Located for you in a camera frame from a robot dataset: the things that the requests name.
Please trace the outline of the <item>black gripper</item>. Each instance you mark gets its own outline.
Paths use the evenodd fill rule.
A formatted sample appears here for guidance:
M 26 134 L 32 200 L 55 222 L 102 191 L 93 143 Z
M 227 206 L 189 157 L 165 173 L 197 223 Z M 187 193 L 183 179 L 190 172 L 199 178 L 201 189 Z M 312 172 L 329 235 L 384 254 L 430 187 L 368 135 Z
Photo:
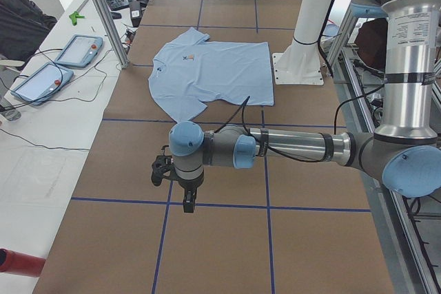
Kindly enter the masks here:
M 193 180 L 179 180 L 179 185 L 184 189 L 183 210 L 185 213 L 193 213 L 197 189 L 202 185 L 200 178 Z

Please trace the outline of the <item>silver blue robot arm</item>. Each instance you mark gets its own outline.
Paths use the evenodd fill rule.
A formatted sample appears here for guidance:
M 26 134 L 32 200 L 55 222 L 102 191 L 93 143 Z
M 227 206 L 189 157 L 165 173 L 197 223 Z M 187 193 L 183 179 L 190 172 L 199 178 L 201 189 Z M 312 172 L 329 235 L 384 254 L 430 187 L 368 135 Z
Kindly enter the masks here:
M 205 132 L 193 122 L 177 124 L 165 163 L 184 190 L 184 212 L 194 211 L 205 166 L 247 169 L 256 157 L 273 154 L 353 167 L 408 198 L 440 187 L 440 150 L 429 125 L 440 0 L 352 0 L 351 6 L 359 17 L 388 18 L 380 126 L 371 134 L 330 135 L 234 125 Z

